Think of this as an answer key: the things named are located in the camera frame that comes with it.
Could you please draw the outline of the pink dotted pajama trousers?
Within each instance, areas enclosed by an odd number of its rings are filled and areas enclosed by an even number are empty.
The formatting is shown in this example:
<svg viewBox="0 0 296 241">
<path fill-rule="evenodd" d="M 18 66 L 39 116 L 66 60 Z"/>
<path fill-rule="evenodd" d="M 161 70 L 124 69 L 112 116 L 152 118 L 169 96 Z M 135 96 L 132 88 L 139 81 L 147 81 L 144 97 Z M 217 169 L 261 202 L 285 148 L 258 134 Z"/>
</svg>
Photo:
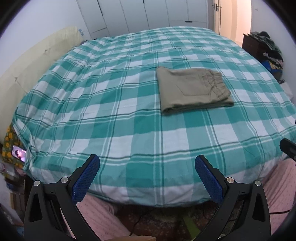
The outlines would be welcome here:
<svg viewBox="0 0 296 241">
<path fill-rule="evenodd" d="M 263 187 L 274 233 L 295 202 L 295 161 L 291 158 L 281 161 L 266 177 Z M 130 232 L 115 216 L 119 209 L 115 204 L 87 194 L 76 206 L 101 240 L 156 240 L 146 235 L 129 237 Z"/>
</svg>

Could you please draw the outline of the beige khaki pants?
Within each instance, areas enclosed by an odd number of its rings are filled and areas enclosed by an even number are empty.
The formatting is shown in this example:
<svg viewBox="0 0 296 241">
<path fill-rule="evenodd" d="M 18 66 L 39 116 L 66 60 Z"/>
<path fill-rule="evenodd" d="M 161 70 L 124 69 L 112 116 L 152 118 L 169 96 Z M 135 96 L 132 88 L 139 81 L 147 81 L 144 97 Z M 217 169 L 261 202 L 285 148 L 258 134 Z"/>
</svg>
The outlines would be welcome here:
<svg viewBox="0 0 296 241">
<path fill-rule="evenodd" d="M 234 106 L 231 92 L 218 71 L 158 67 L 156 73 L 163 114 Z"/>
</svg>

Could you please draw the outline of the smartphone with lit screen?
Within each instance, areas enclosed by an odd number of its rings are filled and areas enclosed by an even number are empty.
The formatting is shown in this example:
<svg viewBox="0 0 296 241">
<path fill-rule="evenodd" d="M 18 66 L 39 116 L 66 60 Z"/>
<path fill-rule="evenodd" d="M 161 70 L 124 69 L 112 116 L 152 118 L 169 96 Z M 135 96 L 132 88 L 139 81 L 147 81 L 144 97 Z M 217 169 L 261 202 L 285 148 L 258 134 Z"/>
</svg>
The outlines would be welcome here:
<svg viewBox="0 0 296 241">
<path fill-rule="evenodd" d="M 20 160 L 21 162 L 25 162 L 26 160 L 26 151 L 23 150 L 22 148 L 13 145 L 12 151 L 11 151 L 12 156 Z"/>
</svg>

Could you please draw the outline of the dark wooden dresser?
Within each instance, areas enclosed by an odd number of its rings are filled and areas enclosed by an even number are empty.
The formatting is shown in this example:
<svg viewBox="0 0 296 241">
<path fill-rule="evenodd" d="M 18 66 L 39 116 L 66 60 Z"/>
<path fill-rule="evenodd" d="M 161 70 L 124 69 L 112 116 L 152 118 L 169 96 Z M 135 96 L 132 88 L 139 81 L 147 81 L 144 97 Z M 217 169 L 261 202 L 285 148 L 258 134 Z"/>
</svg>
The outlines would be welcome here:
<svg viewBox="0 0 296 241">
<path fill-rule="evenodd" d="M 260 42 L 254 37 L 246 34 L 243 34 L 242 48 L 259 62 L 263 61 L 263 54 L 270 50 L 267 44 Z"/>
</svg>

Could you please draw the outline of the white room door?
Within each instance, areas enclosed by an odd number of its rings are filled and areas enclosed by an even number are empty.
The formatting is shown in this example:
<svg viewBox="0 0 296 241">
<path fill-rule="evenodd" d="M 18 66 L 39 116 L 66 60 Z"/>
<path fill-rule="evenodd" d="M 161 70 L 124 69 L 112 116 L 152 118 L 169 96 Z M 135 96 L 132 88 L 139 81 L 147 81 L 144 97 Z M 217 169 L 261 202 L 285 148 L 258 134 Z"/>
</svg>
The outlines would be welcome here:
<svg viewBox="0 0 296 241">
<path fill-rule="evenodd" d="M 251 0 L 208 1 L 209 28 L 240 47 L 244 35 L 251 31 Z"/>
</svg>

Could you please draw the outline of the teal white plaid bedsheet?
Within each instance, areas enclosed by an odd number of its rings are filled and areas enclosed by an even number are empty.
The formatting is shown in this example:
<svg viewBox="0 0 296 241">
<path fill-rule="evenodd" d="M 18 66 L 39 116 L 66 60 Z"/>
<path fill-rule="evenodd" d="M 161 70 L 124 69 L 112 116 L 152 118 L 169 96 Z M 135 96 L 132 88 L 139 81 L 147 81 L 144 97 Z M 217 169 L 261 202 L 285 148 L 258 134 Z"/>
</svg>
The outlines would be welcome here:
<svg viewBox="0 0 296 241">
<path fill-rule="evenodd" d="M 220 72 L 234 106 L 162 114 L 159 66 Z M 22 99 L 12 124 L 34 179 L 57 182 L 95 154 L 93 195 L 181 206 L 209 200 L 198 155 L 238 182 L 263 179 L 285 159 L 280 141 L 295 141 L 295 106 L 233 41 L 207 28 L 166 27 L 72 49 Z"/>
</svg>

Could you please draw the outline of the white wardrobe doors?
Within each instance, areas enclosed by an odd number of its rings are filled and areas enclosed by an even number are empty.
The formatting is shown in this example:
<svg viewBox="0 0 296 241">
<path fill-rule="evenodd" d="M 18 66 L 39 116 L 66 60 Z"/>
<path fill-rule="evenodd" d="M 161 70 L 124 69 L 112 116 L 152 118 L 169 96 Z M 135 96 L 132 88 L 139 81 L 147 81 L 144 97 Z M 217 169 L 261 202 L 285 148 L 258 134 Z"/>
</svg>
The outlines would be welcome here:
<svg viewBox="0 0 296 241">
<path fill-rule="evenodd" d="M 77 1 L 92 39 L 171 26 L 208 27 L 208 2 L 196 0 Z"/>
</svg>

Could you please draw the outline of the yellow floral fabric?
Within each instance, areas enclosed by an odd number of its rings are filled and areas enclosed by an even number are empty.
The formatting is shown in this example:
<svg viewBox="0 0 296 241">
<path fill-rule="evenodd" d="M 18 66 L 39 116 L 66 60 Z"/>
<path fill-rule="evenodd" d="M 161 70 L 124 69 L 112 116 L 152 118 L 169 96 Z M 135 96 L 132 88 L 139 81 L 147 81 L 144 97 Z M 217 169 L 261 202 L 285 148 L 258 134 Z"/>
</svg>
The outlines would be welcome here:
<svg viewBox="0 0 296 241">
<path fill-rule="evenodd" d="M 4 136 L 4 143 L 2 147 L 2 158 L 4 162 L 12 164 L 19 169 L 22 169 L 24 167 L 25 162 L 23 163 L 17 158 L 15 158 L 14 156 L 12 156 L 11 151 L 12 151 L 13 145 L 18 146 L 26 151 L 22 142 L 18 138 L 16 131 L 13 128 L 13 125 L 10 124 L 10 126 L 7 129 L 6 135 Z"/>
</svg>

